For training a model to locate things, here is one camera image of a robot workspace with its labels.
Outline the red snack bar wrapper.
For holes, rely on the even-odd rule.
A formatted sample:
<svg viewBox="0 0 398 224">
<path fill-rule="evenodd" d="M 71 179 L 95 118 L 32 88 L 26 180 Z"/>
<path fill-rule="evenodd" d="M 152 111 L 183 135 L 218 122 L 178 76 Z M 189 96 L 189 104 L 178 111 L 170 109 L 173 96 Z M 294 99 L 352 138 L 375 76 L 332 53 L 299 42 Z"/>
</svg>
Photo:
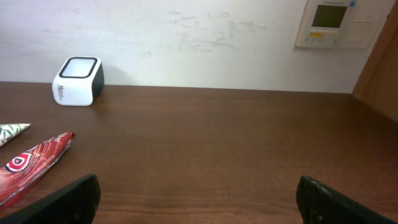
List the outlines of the red snack bar wrapper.
<svg viewBox="0 0 398 224">
<path fill-rule="evenodd" d="M 67 132 L 29 149 L 1 168 L 1 210 L 22 200 L 60 160 L 75 133 Z"/>
</svg>

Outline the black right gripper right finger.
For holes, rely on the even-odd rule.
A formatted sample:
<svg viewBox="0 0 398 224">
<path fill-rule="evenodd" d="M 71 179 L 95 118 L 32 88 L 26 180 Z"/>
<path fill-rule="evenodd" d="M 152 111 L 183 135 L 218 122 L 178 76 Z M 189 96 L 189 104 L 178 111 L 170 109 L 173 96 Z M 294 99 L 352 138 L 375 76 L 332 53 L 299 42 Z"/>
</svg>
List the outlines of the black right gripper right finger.
<svg viewBox="0 0 398 224">
<path fill-rule="evenodd" d="M 397 224 L 310 176 L 302 176 L 296 202 L 304 224 Z"/>
</svg>

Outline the white tube with gold cap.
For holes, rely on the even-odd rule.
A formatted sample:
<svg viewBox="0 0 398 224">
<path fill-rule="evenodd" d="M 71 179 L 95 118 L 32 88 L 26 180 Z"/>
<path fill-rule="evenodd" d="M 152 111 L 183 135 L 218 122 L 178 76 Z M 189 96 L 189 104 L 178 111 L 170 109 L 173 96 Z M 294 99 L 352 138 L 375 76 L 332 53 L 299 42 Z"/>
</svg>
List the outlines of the white tube with gold cap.
<svg viewBox="0 0 398 224">
<path fill-rule="evenodd" d="M 2 147 L 10 141 L 12 138 L 16 137 L 18 134 L 23 132 L 30 126 L 30 123 L 19 123 L 19 124 L 2 124 L 0 126 L 1 130 L 1 143 L 0 146 Z"/>
</svg>

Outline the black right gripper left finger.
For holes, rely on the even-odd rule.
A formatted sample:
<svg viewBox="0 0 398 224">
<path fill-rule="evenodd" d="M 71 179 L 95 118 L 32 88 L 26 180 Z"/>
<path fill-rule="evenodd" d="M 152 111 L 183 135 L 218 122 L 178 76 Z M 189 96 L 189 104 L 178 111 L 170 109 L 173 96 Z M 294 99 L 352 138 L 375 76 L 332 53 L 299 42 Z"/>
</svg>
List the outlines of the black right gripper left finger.
<svg viewBox="0 0 398 224">
<path fill-rule="evenodd" d="M 1 218 L 1 224 L 91 224 L 100 198 L 97 176 L 86 175 L 28 207 Z"/>
</svg>

